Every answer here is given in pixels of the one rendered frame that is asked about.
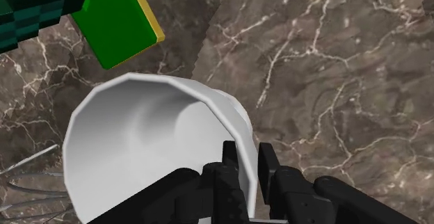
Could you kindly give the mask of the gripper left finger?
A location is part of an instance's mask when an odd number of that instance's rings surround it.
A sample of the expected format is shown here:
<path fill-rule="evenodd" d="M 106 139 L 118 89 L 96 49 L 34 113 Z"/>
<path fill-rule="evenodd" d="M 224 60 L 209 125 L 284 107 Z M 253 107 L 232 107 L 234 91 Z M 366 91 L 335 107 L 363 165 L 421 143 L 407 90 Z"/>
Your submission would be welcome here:
<path fill-rule="evenodd" d="M 249 223 L 234 141 L 224 141 L 222 161 L 205 164 L 202 173 L 178 168 L 88 224 L 199 224 L 205 218 Z"/>

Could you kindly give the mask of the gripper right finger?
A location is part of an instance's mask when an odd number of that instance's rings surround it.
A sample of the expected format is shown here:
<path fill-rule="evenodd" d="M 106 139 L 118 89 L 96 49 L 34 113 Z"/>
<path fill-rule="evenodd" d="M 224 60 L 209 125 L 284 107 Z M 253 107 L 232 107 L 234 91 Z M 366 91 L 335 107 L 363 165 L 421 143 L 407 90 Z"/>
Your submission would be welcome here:
<path fill-rule="evenodd" d="M 269 216 L 288 224 L 418 224 L 346 182 L 282 166 L 270 143 L 260 143 L 258 177 Z"/>

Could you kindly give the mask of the dark green patterned robot stand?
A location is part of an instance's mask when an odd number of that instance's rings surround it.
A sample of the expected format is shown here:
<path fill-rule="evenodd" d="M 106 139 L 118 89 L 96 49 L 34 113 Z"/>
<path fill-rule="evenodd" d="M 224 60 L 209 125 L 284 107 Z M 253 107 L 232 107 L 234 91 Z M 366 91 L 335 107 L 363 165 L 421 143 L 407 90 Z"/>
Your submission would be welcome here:
<path fill-rule="evenodd" d="M 0 0 L 0 54 L 82 9 L 85 0 Z"/>

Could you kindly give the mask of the green box with yellow edge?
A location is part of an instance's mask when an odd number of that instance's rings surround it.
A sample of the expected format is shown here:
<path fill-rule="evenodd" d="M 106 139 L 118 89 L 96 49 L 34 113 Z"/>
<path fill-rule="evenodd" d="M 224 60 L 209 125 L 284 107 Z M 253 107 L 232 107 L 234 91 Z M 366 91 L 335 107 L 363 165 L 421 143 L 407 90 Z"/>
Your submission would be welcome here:
<path fill-rule="evenodd" d="M 147 0 L 85 0 L 71 16 L 105 70 L 165 40 Z"/>

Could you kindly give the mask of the white bowl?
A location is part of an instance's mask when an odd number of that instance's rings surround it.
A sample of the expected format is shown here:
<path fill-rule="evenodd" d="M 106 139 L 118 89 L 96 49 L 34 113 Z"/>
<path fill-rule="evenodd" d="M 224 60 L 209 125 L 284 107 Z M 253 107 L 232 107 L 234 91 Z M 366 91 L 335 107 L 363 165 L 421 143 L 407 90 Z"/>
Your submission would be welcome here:
<path fill-rule="evenodd" d="M 198 81 L 127 73 L 95 86 L 73 111 L 63 175 L 83 224 L 178 168 L 201 171 L 234 141 L 249 217 L 257 198 L 250 118 L 233 96 Z"/>

